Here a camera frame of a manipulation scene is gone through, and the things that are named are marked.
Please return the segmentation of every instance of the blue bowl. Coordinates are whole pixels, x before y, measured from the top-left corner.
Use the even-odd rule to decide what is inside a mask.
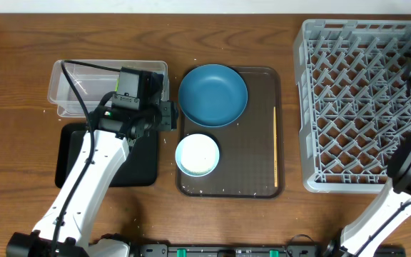
[[[178,102],[185,116],[206,127],[232,123],[243,113],[247,101],[247,86],[242,77],[218,64],[190,71],[178,91]]]

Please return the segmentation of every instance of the brown tray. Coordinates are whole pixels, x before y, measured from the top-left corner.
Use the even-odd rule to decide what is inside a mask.
[[[247,85],[247,106],[236,121],[220,128],[206,128],[181,115],[181,140],[192,133],[210,136],[218,144],[220,161],[203,177],[177,169],[177,187],[187,196],[276,197],[285,185],[280,79],[271,68],[231,68]]]

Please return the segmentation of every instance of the black tray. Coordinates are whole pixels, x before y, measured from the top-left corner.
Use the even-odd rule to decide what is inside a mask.
[[[85,124],[67,124],[61,130],[55,185],[61,188],[76,162],[86,133]],[[158,165],[158,133],[137,140],[131,155],[117,171],[110,187],[150,186],[155,183]]]
[[[177,169],[177,187],[187,196],[276,197],[285,185],[280,79],[271,68],[231,68],[247,85],[247,107],[236,121],[220,128],[199,126],[181,115],[180,140],[192,133],[210,136],[218,144],[220,161],[210,174],[198,178]]]

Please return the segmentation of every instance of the green connector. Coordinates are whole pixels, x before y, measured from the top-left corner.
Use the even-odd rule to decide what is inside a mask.
[[[269,257],[278,257],[278,251],[277,250],[270,250],[269,251]]]
[[[119,81],[120,81],[120,77],[117,78],[117,85],[115,86],[115,92],[117,92]]]
[[[186,257],[186,249],[177,249],[177,257]]]

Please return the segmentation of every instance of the white bowl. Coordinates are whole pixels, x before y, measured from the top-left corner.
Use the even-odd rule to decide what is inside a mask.
[[[203,134],[185,137],[176,149],[177,167],[186,175],[200,177],[212,172],[218,165],[220,150],[217,143]]]

